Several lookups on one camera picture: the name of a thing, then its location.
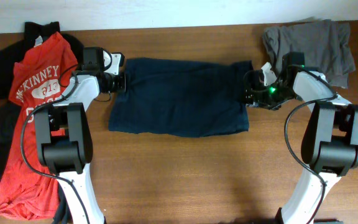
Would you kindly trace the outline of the navy blue shorts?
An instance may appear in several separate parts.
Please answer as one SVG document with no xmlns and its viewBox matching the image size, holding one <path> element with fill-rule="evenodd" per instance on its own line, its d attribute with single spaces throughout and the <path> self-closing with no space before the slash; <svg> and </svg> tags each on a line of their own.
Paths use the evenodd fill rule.
<svg viewBox="0 0 358 224">
<path fill-rule="evenodd" d="M 243 76 L 250 60 L 231 65 L 154 58 L 126 62 L 108 129 L 201 138 L 249 129 Z"/>
</svg>

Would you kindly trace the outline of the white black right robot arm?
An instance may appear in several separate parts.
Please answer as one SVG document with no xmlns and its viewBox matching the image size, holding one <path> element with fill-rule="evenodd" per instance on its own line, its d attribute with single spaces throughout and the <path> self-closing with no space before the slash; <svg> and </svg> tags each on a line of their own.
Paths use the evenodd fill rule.
<svg viewBox="0 0 358 224">
<path fill-rule="evenodd" d="M 260 222 L 316 223 L 315 216 L 329 191 L 358 167 L 358 105 L 343 98 L 321 69 L 307 66 L 301 52 L 285 54 L 278 75 L 265 64 L 260 70 L 246 72 L 243 82 L 244 103 L 249 107 L 275 111 L 292 99 L 301 101 L 288 114 L 283 130 L 291 156 L 302 167 L 301 177 L 275 217 Z M 288 127 L 291 117 L 303 107 L 310 109 L 311 116 L 297 156 Z"/>
</svg>

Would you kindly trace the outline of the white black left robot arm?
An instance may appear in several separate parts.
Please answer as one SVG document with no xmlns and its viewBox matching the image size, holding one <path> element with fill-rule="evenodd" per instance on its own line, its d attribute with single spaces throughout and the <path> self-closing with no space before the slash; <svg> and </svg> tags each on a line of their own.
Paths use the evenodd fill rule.
<svg viewBox="0 0 358 224">
<path fill-rule="evenodd" d="M 124 74 L 74 72 L 62 96 L 34 113 L 38 160 L 57 179 L 74 223 L 105 223 L 90 176 L 93 142 L 86 110 L 101 93 L 126 89 Z"/>
</svg>

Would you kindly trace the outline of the grey folded garment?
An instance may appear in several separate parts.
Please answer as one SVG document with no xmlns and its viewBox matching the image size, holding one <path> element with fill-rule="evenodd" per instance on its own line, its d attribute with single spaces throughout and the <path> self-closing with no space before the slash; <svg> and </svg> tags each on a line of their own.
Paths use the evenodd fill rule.
<svg viewBox="0 0 358 224">
<path fill-rule="evenodd" d="M 262 42 L 275 73 L 282 71 L 285 54 L 303 52 L 306 66 L 322 71 L 330 85 L 347 89 L 349 74 L 356 70 L 350 35 L 350 24 L 323 20 L 268 27 L 262 34 Z"/>
</svg>

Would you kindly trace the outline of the black garment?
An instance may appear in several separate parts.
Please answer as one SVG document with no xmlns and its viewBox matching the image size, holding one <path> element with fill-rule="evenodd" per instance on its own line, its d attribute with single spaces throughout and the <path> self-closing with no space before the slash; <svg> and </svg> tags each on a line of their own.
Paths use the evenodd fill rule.
<svg viewBox="0 0 358 224">
<path fill-rule="evenodd" d="M 41 37 L 47 40 L 56 32 L 60 32 L 58 22 L 51 22 L 47 25 L 26 22 L 24 39 L 0 50 L 0 99 L 8 98 L 14 78 L 14 64 L 24 59 L 25 53 L 35 45 L 36 38 Z M 0 181 L 7 164 L 20 110 L 20 106 L 10 102 L 0 106 Z"/>
</svg>

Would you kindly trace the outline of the red soccer t-shirt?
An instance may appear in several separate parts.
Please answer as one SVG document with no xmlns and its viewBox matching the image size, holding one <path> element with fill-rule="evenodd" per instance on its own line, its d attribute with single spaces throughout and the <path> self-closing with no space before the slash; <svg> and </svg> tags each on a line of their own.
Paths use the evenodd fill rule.
<svg viewBox="0 0 358 224">
<path fill-rule="evenodd" d="M 26 221 L 55 215 L 60 203 L 58 182 L 29 169 L 32 166 L 48 173 L 38 160 L 34 119 L 30 113 L 62 94 L 77 63 L 70 44 L 56 32 L 28 50 L 24 59 L 15 64 L 9 101 L 20 106 L 21 111 L 0 181 L 0 217 Z"/>
</svg>

